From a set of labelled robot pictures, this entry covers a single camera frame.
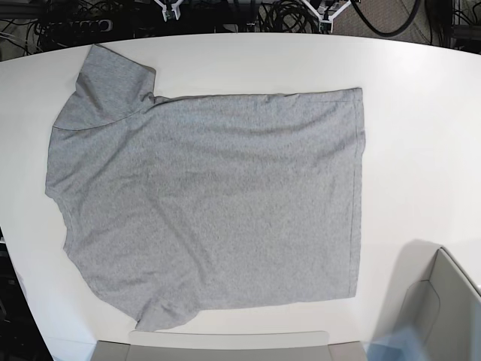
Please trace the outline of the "grey box at right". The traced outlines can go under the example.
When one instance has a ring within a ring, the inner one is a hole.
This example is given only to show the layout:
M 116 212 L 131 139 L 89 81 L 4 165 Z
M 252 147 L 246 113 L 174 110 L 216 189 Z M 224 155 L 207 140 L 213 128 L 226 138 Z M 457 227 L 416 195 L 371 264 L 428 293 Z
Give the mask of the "grey box at right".
M 479 360 L 480 290 L 445 248 L 405 299 L 405 360 Z

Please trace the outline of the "grey T-shirt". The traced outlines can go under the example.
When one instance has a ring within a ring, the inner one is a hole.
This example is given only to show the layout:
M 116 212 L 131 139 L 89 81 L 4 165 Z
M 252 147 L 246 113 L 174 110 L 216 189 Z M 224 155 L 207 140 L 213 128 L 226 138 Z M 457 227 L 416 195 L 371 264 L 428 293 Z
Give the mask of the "grey T-shirt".
M 52 127 L 45 192 L 91 291 L 140 331 L 355 296 L 362 90 L 170 99 L 155 80 L 94 46 Z

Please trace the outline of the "blue blurred object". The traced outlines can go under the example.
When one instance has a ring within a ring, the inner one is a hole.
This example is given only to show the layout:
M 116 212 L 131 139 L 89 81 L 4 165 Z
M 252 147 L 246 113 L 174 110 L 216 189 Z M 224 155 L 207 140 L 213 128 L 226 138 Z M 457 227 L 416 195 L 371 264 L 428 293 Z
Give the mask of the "blue blurred object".
M 425 360 L 425 352 L 417 332 L 411 326 L 364 344 L 369 361 Z

